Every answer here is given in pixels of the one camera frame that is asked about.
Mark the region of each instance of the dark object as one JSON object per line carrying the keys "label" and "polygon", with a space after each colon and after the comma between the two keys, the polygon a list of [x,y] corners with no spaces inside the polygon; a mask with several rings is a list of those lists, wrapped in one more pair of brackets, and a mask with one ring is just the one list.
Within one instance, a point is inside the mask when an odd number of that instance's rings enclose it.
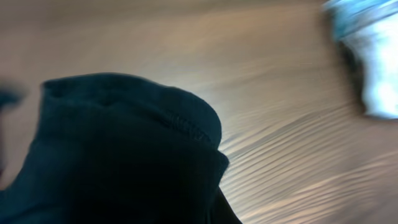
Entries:
{"label": "dark object", "polygon": [[14,92],[0,88],[0,110],[10,104],[15,104],[20,100],[20,96]]}
{"label": "dark object", "polygon": [[0,223],[241,223],[218,184],[221,125],[197,96],[129,75],[44,83]]}

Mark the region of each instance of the blurry white object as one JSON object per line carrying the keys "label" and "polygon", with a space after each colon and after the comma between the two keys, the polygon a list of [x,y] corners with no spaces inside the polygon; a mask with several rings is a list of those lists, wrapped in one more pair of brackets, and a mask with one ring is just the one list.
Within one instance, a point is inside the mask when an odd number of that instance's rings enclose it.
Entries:
{"label": "blurry white object", "polygon": [[326,7],[333,11],[336,41],[364,66],[366,114],[398,119],[398,1],[333,0]]}

